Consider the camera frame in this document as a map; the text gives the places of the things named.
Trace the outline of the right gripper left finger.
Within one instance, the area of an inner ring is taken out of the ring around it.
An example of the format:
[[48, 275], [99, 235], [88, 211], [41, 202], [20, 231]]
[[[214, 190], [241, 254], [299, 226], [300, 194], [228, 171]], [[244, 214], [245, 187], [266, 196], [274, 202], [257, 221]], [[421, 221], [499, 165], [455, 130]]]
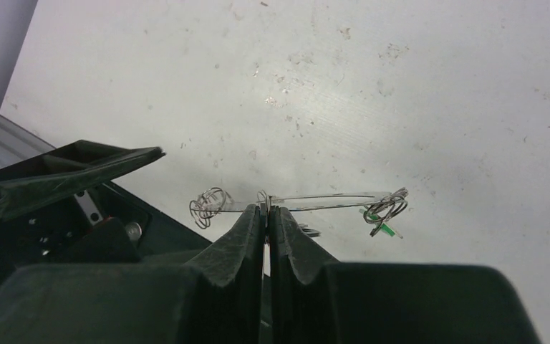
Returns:
[[0, 343], [257, 343], [263, 253], [249, 206], [182, 264], [25, 267], [0, 288]]

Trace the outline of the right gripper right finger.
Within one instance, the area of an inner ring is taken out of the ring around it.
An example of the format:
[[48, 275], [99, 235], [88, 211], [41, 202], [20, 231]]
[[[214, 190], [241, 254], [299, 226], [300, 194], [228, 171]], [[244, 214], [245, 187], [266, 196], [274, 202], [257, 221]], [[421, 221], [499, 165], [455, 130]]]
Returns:
[[275, 343], [538, 343], [514, 287], [474, 265], [340, 262], [269, 214]]

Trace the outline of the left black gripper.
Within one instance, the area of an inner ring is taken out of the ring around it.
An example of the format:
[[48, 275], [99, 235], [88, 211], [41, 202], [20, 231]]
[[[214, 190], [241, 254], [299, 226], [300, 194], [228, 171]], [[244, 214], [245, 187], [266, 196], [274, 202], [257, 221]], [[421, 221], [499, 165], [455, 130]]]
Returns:
[[125, 227], [136, 223], [144, 229], [151, 216], [137, 197], [112, 184], [93, 189], [91, 195], [106, 216], [96, 225], [67, 197], [163, 156], [160, 147], [128, 149], [78, 140], [1, 168], [0, 285], [30, 264], [139, 261], [138, 243]]

